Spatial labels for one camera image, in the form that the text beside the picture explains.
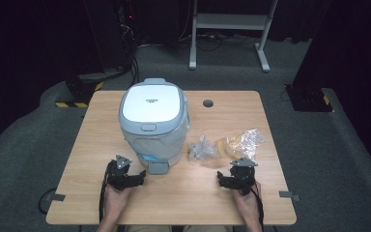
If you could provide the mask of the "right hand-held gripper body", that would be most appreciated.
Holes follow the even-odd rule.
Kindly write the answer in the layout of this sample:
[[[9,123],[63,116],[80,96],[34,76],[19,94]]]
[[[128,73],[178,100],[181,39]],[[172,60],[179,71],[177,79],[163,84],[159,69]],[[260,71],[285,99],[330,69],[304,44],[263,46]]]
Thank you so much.
[[[231,176],[237,180],[238,189],[242,196],[249,194],[252,186],[255,185],[255,166],[256,163],[247,158],[235,159],[230,162],[232,165],[230,169]]]

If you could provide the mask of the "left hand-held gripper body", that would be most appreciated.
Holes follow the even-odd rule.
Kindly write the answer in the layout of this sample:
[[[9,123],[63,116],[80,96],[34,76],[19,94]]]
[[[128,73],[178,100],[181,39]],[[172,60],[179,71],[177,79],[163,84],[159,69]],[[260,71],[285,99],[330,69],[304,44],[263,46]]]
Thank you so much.
[[[131,159],[117,155],[107,166],[107,183],[117,190],[127,187]]]

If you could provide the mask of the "yellow and clear plastic wrapper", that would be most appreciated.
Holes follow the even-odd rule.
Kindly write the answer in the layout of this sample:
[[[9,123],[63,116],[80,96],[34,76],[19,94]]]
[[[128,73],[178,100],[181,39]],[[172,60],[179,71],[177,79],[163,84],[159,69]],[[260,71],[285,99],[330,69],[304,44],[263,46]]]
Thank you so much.
[[[223,137],[216,141],[218,154],[230,159],[247,158],[256,162],[257,147],[265,142],[265,137],[257,129],[245,130],[233,136]]]

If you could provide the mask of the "translucent white bin liner bag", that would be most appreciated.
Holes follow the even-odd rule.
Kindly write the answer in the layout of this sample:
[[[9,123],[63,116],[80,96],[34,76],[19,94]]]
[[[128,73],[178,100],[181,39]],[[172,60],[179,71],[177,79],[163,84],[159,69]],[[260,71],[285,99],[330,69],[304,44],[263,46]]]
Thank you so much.
[[[179,160],[189,131],[187,111],[158,122],[131,121],[121,113],[119,122],[126,142],[143,164],[166,161],[173,165]]]

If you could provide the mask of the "white pedal trash can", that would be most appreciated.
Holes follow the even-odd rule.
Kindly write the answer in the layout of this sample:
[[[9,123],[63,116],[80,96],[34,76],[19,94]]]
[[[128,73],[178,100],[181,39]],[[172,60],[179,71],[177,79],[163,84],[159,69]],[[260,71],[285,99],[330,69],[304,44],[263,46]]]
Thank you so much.
[[[188,103],[181,88],[164,78],[146,78],[124,93],[119,115],[136,122],[158,122],[169,121],[182,111],[188,112]],[[166,161],[140,163],[154,175],[166,174],[172,166]]]

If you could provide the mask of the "person's left hand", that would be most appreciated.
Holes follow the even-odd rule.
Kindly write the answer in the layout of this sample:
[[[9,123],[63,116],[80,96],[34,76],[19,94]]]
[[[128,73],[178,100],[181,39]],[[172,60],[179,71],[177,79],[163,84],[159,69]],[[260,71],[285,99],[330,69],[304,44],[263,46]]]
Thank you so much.
[[[104,193],[103,219],[107,222],[116,224],[127,205],[130,194],[130,188],[116,190],[110,185],[107,185]]]

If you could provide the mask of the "person's right hand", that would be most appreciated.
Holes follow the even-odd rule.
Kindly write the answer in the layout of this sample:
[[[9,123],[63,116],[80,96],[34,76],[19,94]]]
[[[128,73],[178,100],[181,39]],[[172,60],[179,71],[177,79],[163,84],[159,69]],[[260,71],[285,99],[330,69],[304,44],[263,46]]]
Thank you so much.
[[[252,187],[252,192],[242,195],[238,190],[232,189],[231,194],[234,197],[239,214],[246,225],[259,224],[259,205],[257,198],[261,196],[260,184],[256,182]]]

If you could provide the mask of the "black stand base striped edge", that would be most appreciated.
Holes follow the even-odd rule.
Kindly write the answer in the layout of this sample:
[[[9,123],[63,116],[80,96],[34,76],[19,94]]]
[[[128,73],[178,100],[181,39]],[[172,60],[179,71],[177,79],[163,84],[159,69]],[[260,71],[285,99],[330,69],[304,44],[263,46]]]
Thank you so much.
[[[65,81],[66,87],[62,89],[55,101],[55,105],[61,108],[87,107],[94,93],[101,89],[104,81],[120,75],[122,73],[117,70],[106,69],[104,72],[68,77]]]

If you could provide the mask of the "black stand base yellow mark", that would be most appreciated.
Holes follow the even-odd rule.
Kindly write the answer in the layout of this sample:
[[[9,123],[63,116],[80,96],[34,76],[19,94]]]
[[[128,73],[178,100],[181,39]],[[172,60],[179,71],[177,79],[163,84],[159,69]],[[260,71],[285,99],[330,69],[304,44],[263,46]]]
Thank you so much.
[[[295,111],[333,112],[328,96],[322,90],[306,90],[293,85],[286,85],[285,91]]]

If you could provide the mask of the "white metal stand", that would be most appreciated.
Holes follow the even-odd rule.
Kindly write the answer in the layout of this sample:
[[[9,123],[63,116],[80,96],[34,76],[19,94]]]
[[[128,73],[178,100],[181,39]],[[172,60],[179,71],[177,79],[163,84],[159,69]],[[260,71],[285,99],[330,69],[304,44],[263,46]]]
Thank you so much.
[[[271,29],[274,12],[278,0],[271,0],[267,14],[202,14],[197,10],[198,0],[193,0],[191,44],[189,49],[188,67],[197,68],[197,30],[198,29],[228,29],[261,31],[260,42],[255,44],[255,50],[264,73],[269,73],[271,67],[267,60],[264,47]]]

